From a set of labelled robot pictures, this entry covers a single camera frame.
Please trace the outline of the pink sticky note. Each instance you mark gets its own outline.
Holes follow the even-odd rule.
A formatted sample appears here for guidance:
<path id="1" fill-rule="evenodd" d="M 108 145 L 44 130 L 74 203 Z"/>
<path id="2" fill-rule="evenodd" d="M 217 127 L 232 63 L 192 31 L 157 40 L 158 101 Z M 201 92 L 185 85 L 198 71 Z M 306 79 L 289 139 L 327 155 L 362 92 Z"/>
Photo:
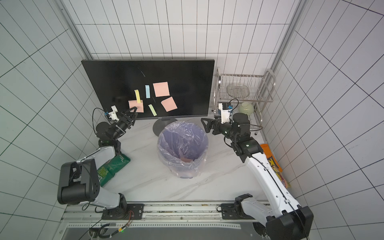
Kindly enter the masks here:
<path id="1" fill-rule="evenodd" d="M 128 101 L 129 108 L 137 108 L 137 113 L 144 113 L 144 102 L 141 101 L 140 103 L 137 102 L 137 100 Z"/>
<path id="2" fill-rule="evenodd" d="M 170 96 L 168 82 L 153 83 L 153 87 L 157 98 Z"/>
<path id="3" fill-rule="evenodd" d="M 178 108 L 173 97 L 169 97 L 169 98 L 161 101 L 161 104 L 164 107 L 166 112 L 170 112 L 170 111 L 176 110 Z"/>

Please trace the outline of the green narrow sticky note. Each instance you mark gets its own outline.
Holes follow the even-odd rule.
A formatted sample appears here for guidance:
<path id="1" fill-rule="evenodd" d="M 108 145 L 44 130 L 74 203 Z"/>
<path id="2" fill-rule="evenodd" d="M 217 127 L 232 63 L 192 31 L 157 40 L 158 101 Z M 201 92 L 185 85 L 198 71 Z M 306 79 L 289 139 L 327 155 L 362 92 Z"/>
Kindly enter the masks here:
<path id="1" fill-rule="evenodd" d="M 151 113 L 153 114 L 153 116 L 156 117 L 156 116 L 157 116 L 157 112 L 156 112 L 154 106 L 153 106 L 152 104 L 149 104 L 148 106 L 149 106 L 149 108 L 150 108 Z"/>

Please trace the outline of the yellow narrow sticky note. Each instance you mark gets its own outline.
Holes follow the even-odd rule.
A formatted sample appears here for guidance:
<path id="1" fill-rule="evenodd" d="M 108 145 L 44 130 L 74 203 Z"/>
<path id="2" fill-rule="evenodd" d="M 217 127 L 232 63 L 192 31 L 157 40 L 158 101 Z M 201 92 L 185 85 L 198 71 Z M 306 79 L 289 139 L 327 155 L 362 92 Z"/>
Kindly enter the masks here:
<path id="1" fill-rule="evenodd" d="M 137 101 L 137 103 L 138 103 L 138 104 L 141 104 L 142 102 L 141 102 L 141 96 L 140 96 L 140 92 L 139 92 L 139 90 L 134 90 L 134 92 L 135 92 L 135 96 L 136 96 L 136 101 Z"/>

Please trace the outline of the blue narrow sticky note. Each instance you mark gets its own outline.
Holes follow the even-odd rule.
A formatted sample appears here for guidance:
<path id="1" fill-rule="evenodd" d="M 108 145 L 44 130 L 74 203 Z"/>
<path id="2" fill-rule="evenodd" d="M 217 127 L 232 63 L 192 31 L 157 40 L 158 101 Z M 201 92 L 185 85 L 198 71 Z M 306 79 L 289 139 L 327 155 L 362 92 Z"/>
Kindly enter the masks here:
<path id="1" fill-rule="evenodd" d="M 145 90 L 146 90 L 146 98 L 150 99 L 151 98 L 151 89 L 149 85 L 145 85 Z"/>

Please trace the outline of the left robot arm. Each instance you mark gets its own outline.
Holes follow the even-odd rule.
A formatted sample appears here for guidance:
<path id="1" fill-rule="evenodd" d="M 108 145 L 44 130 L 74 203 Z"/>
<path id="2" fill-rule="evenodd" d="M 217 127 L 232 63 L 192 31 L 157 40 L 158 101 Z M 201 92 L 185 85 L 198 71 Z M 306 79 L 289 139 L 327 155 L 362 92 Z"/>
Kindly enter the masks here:
<path id="1" fill-rule="evenodd" d="M 124 219 L 129 206 L 123 194 L 112 193 L 102 187 L 102 173 L 110 175 L 107 165 L 113 161 L 127 160 L 121 152 L 122 137 L 134 126 L 138 108 L 119 112 L 116 107 L 105 114 L 106 122 L 93 125 L 99 148 L 75 162 L 64 163 L 60 170 L 57 199 L 61 205 L 89 203 L 103 209 L 103 217 L 110 220 Z"/>

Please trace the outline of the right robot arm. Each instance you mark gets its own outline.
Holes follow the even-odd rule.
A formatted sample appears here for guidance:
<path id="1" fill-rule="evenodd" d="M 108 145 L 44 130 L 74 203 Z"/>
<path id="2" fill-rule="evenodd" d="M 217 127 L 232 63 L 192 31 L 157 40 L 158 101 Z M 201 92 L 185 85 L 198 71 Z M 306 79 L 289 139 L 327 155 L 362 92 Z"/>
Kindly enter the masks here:
<path id="1" fill-rule="evenodd" d="M 271 240 L 308 239 L 314 214 L 309 207 L 302 207 L 282 184 L 261 145 L 251 136 L 248 116 L 236 113 L 227 123 L 207 118 L 201 122 L 206 133 L 222 134 L 231 140 L 231 148 L 254 174 L 269 201 L 264 205 L 252 195 L 244 194 L 236 197 L 232 208 L 221 205 L 222 213 L 256 220 Z"/>

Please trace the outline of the round grey monitor stand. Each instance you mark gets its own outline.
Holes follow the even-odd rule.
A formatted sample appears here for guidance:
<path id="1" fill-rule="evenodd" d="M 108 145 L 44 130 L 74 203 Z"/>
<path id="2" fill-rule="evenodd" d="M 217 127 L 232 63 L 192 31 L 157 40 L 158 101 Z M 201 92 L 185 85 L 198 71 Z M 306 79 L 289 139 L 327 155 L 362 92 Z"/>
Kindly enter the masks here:
<path id="1" fill-rule="evenodd" d="M 153 132 L 158 137 L 160 133 L 165 129 L 169 124 L 176 122 L 175 118 L 160 118 L 157 119 L 153 125 Z"/>

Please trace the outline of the black computer monitor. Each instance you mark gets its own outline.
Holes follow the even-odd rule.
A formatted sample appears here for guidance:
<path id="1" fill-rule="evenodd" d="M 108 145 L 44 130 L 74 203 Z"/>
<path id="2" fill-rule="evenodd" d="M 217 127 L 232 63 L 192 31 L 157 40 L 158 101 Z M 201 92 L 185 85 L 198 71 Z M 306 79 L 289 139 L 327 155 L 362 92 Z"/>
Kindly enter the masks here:
<path id="1" fill-rule="evenodd" d="M 138 113 L 138 119 L 205 117 L 209 113 L 214 60 L 83 60 L 82 65 L 106 112 L 112 111 L 111 106 L 119 112 L 128 110 L 128 101 L 136 100 L 134 90 L 139 90 L 144 113 Z M 153 83 L 160 82 L 168 82 L 170 96 L 155 96 Z M 145 85 L 150 86 L 150 99 Z M 169 97 L 178 108 L 166 112 L 161 101 Z"/>

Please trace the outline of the green ceramic bowl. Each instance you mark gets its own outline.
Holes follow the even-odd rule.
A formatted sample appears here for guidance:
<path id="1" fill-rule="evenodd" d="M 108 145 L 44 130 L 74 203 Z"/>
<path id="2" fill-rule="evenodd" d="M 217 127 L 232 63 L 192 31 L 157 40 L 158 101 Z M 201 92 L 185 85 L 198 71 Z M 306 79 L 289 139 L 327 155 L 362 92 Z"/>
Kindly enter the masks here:
<path id="1" fill-rule="evenodd" d="M 250 102 L 243 102 L 239 105 L 239 113 L 251 116 L 254 111 L 254 106 Z"/>

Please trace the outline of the purple bin with plastic bag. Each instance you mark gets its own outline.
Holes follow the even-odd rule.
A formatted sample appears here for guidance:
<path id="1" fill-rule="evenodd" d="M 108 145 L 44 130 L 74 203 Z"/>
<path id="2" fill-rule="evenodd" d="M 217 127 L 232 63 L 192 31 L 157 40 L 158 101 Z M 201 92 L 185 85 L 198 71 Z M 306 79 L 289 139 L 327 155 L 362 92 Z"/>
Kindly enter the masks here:
<path id="1" fill-rule="evenodd" d="M 208 148 L 205 130 L 184 121 L 167 125 L 157 142 L 160 161 L 181 179 L 192 179 L 201 174 L 207 161 Z"/>

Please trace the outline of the clear glass plate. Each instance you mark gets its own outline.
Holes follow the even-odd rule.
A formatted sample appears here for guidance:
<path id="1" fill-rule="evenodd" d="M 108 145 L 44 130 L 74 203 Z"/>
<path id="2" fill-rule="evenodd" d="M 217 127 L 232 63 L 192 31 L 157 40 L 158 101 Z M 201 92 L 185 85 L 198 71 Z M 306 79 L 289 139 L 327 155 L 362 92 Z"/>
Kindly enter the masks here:
<path id="1" fill-rule="evenodd" d="M 236 99 L 246 99 L 250 95 L 250 90 L 243 84 L 228 84 L 226 87 L 227 94 Z"/>

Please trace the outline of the green snack bag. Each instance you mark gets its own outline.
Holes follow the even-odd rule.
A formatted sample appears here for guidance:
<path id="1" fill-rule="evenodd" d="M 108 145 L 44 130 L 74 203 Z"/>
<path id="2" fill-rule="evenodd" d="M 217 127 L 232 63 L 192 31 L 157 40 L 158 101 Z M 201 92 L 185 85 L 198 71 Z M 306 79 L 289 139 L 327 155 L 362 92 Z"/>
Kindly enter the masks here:
<path id="1" fill-rule="evenodd" d="M 131 159 L 124 154 L 116 155 L 111 160 L 98 168 L 100 186 L 104 187 L 120 170 L 122 170 Z"/>

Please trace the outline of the orange snack bag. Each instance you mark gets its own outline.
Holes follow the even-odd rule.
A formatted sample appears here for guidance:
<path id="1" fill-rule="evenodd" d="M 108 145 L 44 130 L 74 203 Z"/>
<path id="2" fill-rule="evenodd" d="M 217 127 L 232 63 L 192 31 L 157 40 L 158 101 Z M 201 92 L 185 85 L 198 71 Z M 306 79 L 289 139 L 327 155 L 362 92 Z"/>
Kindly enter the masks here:
<path id="1" fill-rule="evenodd" d="M 270 147 L 268 144 L 261 144 L 261 147 L 265 153 L 265 155 L 267 156 L 267 160 L 268 162 L 270 163 L 272 169 L 274 170 L 274 172 L 276 173 L 276 175 L 278 176 L 278 178 L 280 179 L 280 181 L 282 182 L 282 184 L 288 189 L 291 187 L 291 185 L 285 180 L 285 178 L 283 177 L 282 173 L 283 173 L 283 169 L 280 167 L 280 165 L 278 164 L 278 162 L 276 161 Z"/>

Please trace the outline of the metal base rail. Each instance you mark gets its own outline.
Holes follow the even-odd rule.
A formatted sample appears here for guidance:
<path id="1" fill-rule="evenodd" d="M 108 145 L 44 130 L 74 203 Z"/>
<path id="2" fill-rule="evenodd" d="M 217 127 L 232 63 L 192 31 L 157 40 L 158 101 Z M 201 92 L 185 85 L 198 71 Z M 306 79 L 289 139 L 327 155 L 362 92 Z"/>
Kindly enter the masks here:
<path id="1" fill-rule="evenodd" d="M 256 220 L 240 218 L 233 201 L 131 202 L 123 219 L 68 207 L 55 240 L 268 240 Z"/>

